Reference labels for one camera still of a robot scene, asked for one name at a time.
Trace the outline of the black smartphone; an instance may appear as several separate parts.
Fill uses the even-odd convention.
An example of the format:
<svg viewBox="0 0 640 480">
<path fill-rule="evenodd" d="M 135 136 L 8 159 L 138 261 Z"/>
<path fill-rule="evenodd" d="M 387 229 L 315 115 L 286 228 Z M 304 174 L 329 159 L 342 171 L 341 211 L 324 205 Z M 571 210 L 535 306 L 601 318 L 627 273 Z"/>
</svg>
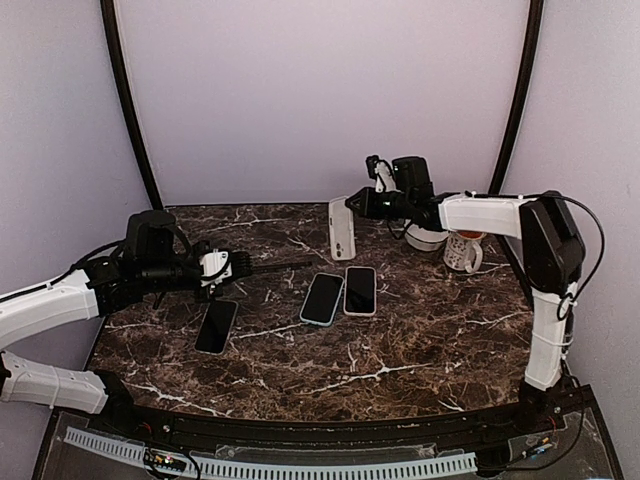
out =
<svg viewBox="0 0 640 480">
<path fill-rule="evenodd" d="M 266 265 L 253 265 L 250 263 L 234 266 L 232 272 L 236 277 L 249 277 L 252 275 L 275 273 L 280 271 L 298 270 L 313 265 L 312 261 L 299 261 L 289 263 L 276 263 Z"/>
</svg>

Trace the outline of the white phone case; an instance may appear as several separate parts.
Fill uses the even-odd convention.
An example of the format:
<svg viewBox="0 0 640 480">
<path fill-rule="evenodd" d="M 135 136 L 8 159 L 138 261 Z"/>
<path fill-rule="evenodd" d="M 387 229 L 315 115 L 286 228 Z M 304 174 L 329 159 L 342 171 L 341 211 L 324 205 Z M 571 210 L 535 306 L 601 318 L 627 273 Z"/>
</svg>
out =
<svg viewBox="0 0 640 480">
<path fill-rule="evenodd" d="M 353 213 L 346 206 L 346 198 L 338 197 L 329 202 L 329 242 L 332 259 L 352 260 L 356 256 Z"/>
</svg>

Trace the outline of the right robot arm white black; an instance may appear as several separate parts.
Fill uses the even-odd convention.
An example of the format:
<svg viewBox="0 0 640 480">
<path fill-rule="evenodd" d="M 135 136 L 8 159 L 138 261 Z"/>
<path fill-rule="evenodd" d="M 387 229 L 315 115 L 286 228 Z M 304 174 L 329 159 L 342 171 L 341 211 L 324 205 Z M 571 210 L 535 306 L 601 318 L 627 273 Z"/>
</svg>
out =
<svg viewBox="0 0 640 480">
<path fill-rule="evenodd" d="M 582 274 L 586 246 L 569 210 L 574 199 L 556 191 L 538 194 L 436 194 L 427 162 L 409 156 L 366 160 L 375 186 L 347 197 L 361 218 L 402 220 L 408 228 L 463 231 L 517 239 L 533 300 L 533 327 L 522 394 L 556 386 L 572 342 L 573 310 L 590 278 Z"/>
</svg>

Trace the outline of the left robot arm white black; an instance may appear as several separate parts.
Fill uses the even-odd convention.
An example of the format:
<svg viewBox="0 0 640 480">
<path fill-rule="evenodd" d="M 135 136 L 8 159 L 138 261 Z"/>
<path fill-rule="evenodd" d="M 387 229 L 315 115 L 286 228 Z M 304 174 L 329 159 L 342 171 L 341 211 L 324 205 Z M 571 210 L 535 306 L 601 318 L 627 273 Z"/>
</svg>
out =
<svg viewBox="0 0 640 480">
<path fill-rule="evenodd" d="M 1 399 L 99 414 L 120 436 L 141 427 L 140 412 L 109 372 L 34 362 L 9 346 L 62 325 L 105 317 L 145 296 L 191 291 L 210 300 L 234 276 L 244 254 L 189 242 L 174 215 L 147 210 L 129 217 L 126 235 L 91 251 L 65 273 L 1 298 Z"/>
</svg>

